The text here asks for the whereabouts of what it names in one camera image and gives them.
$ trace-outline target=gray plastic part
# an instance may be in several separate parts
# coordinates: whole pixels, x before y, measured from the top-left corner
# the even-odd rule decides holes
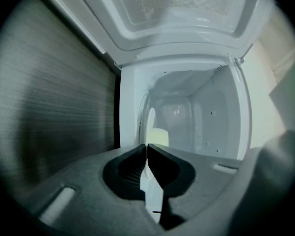
[[[41,184],[22,202],[32,214],[48,205],[61,186],[76,189],[73,200],[53,228],[70,235],[156,235],[163,228],[148,214],[144,201],[124,200],[104,183],[103,168],[108,161],[134,147],[119,148],[89,156],[63,169]]]
[[[43,209],[52,189],[69,186],[77,190],[71,204],[53,228],[71,235],[244,235],[273,211],[295,181],[295,133],[288,132],[262,148],[247,152],[244,160],[222,159],[157,145],[190,162],[196,180],[188,191],[169,199],[172,212],[186,222],[164,231],[147,213],[143,201],[123,200],[105,185],[105,164],[134,147],[115,149],[87,157],[40,185],[23,205],[35,215]],[[229,174],[215,164],[239,167]]]
[[[186,220],[192,219],[209,206],[234,177],[233,174],[215,170],[214,165],[219,164],[237,169],[241,164],[239,160],[198,155],[161,145],[157,146],[189,162],[196,170],[194,183],[186,193],[169,199],[172,212]]]

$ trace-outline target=metal surface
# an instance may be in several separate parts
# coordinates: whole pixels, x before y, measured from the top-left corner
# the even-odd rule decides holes
[[[114,148],[115,76],[40,0],[0,32],[0,176],[17,199]]]

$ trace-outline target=white plastic piece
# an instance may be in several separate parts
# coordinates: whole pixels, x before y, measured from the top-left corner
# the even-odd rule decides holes
[[[161,128],[151,128],[147,130],[145,144],[160,144],[169,146],[168,132]]]
[[[154,127],[155,123],[155,109],[151,108],[148,113],[147,124],[146,124],[146,132]]]
[[[229,65],[230,71],[234,77],[234,83],[239,100],[239,116],[240,116],[240,138],[237,160],[243,160],[246,152],[250,149],[252,135],[252,112],[249,101],[248,88],[245,83],[244,75],[238,66],[231,60]]]
[[[75,190],[65,187],[55,198],[55,200],[47,207],[47,209],[38,217],[39,220],[48,226],[61,215],[64,209],[68,206],[69,202],[73,199]]]
[[[219,165],[219,164],[215,164],[213,166],[213,169],[217,170],[217,171],[224,172],[224,173],[228,173],[228,174],[235,174],[237,172],[237,169],[225,167],[225,166],[222,166],[222,165]]]
[[[140,189],[145,192],[145,207],[156,223],[161,219],[163,189],[158,184],[146,161],[141,175]]]
[[[123,70],[120,85],[119,125],[120,146],[138,145],[138,114],[144,95],[141,95],[140,103],[135,104],[135,69]]]

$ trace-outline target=door hinge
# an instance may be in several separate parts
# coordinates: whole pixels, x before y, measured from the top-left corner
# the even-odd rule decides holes
[[[241,59],[235,59],[235,62],[237,64],[237,66],[241,66],[244,63],[245,59],[244,57],[242,57]]]
[[[122,65],[116,64],[108,53],[103,54],[102,60],[116,76],[121,76]]]

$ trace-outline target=open microwave door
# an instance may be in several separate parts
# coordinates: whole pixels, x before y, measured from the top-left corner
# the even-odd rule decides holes
[[[274,0],[54,0],[117,64],[176,54],[242,58]]]

